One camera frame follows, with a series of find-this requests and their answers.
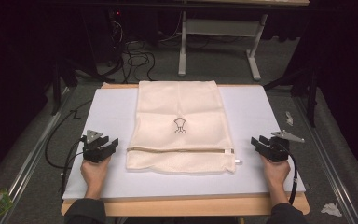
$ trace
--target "white stand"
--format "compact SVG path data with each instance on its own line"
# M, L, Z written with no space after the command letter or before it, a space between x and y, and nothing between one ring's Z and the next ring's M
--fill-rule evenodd
M260 21L217 21L217 20L198 20L187 19L186 12L182 18L182 46L179 56L179 77L186 75L186 35L232 35L232 36L252 36L254 44L252 49L246 50L246 56L250 64L252 75L255 81L259 81L261 76L255 63L255 51L257 50L260 37L263 34L266 24L267 14L264 14Z

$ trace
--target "zipper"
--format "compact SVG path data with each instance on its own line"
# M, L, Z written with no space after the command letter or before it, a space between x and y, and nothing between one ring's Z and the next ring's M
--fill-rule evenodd
M185 153L225 153L224 149L219 148L209 148L209 149L152 149L152 148L144 148L144 147L130 147L127 148L127 151L143 151L149 153L167 153L167 152L185 152Z

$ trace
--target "metal rail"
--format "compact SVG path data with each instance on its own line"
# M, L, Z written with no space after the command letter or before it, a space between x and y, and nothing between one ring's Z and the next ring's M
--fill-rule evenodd
M327 179L329 180L330 185L334 193L336 194L339 206L341 207L345 218L350 224L358 224L358 214L351 201L351 196L348 193L348 190L346 189L344 183L341 181L341 178L339 177L336 168L331 162L327 150L324 148L322 140L319 137L319 134L314 128L311 127L310 123L308 122L307 115L306 115L307 109L304 106L304 103L298 97L295 97L293 99L298 111L300 111L302 119L305 121L310 131L312 140L315 143L316 148L318 149L318 156L322 162L322 167L324 168L324 172L327 176Z
M58 112L53 117L50 118L47 127L45 128L39 140L37 141L34 149L28 155L19 173L17 174L16 179L11 185L8 193L13 202L13 206L4 215L0 217L0 224L9 223L9 219L12 213L14 212L14 209L16 208L16 205L19 202L21 195L25 191L25 188L27 187L27 184L32 177L34 169L36 168L41 156L43 155L48 136L50 135L57 121L59 120L61 116L62 108L68 102L68 99L72 95L72 92L73 91L70 91L68 87L64 89L62 93L62 106L60 107Z

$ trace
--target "gray carpet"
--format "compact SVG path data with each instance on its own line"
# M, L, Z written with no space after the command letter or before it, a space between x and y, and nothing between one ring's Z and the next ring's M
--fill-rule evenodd
M271 80L280 77L290 61L290 57L296 47L296 41L280 43L277 39L262 41L256 54L256 61L260 70L262 80L258 83L252 81L249 66L244 58L242 46L249 44L249 39L241 39L232 42L232 38L211 41L207 46L200 49L205 42L202 39L191 41L187 56L186 77L178 77L178 57L179 46L171 41L169 46L159 45L159 48L144 46L138 49L137 44L131 48L138 51L153 52L156 59L156 66L150 72L150 77L155 80L215 80L219 84L267 84ZM142 58L133 58L132 64L142 62ZM138 79L147 79L146 71L151 66L140 66L132 70L129 78L130 83L138 82ZM100 72L109 68L100 64ZM129 71L129 66L125 65L125 71ZM117 82L123 80L120 72L112 75ZM96 89L101 86L101 82L89 78L79 78L79 85L71 90L71 97L62 109L60 120L66 116L70 110L92 99ZM331 180L325 173L322 161L317 150L317 144L312 140L312 133L317 132L321 137L324 148L332 159L334 167L341 178L343 184L350 194L351 201L358 213L358 163L352 156L350 149L346 145L345 139L340 134L334 119L329 113L323 96L318 92L315 113L316 128L310 129L306 120L303 119L303 111L298 105L298 99L294 99L288 93L290 87L279 87L274 91L268 92L268 98L275 117L281 127L289 133L301 136L306 139L306 143L292 143L291 149L296 157L299 173L309 187L306 192L310 203L310 213L306 215L309 223L350 223L347 218L334 217L322 214L321 210L326 203L337 203L337 196L331 185ZM34 149L39 137L42 135L50 119L52 102L49 101L46 108L36 117L23 132L11 151L7 154L0 165L0 189L9 188L20 168L25 162L28 154ZM50 160L62 165L67 151L77 138L80 137L90 104L81 107L77 116L80 119L73 119L71 116L57 130L48 146ZM285 112L289 111L294 118L294 126L286 123ZM61 215L60 169L48 165L44 157L38 161L26 188L7 223L63 223ZM246 217L246 223L265 223L268 217ZM198 217L198 218L130 218L127 223L235 223L235 218L220 217L219 219Z

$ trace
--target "printed logo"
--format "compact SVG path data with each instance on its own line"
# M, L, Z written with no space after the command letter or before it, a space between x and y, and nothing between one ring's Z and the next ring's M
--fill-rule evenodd
M178 129L175 131L175 133L186 133L186 130L183 128L186 123L185 119L177 118L173 122L175 122L176 126L178 126Z

